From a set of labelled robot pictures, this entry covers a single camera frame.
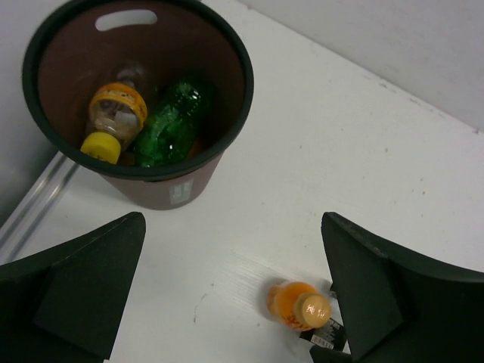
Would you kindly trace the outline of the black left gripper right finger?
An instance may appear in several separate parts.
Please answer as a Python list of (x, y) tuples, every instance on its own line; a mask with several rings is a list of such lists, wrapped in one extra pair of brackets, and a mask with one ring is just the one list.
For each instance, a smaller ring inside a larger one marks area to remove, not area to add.
[(379, 237), (335, 212), (321, 235), (349, 351), (315, 362), (481, 362), (483, 275)]

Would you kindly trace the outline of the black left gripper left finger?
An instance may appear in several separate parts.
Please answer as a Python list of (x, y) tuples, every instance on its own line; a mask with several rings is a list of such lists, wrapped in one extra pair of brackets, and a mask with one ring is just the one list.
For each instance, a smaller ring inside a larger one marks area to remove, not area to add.
[(145, 234), (132, 212), (2, 265), (1, 360), (110, 359)]

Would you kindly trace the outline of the clear bottle yellow cap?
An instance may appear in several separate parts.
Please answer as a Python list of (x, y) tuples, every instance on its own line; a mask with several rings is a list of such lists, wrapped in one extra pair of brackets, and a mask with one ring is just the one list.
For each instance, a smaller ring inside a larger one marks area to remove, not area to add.
[(102, 78), (88, 105), (86, 136), (80, 150), (95, 159), (116, 164), (122, 152), (143, 129), (148, 104), (156, 92), (149, 70), (126, 62)]

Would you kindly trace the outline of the crushed green bottle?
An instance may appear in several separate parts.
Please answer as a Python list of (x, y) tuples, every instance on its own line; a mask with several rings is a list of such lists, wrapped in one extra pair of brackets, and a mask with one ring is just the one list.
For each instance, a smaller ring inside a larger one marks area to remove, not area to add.
[(135, 165), (155, 168), (185, 160), (215, 96), (215, 86), (199, 76), (171, 84), (134, 141)]

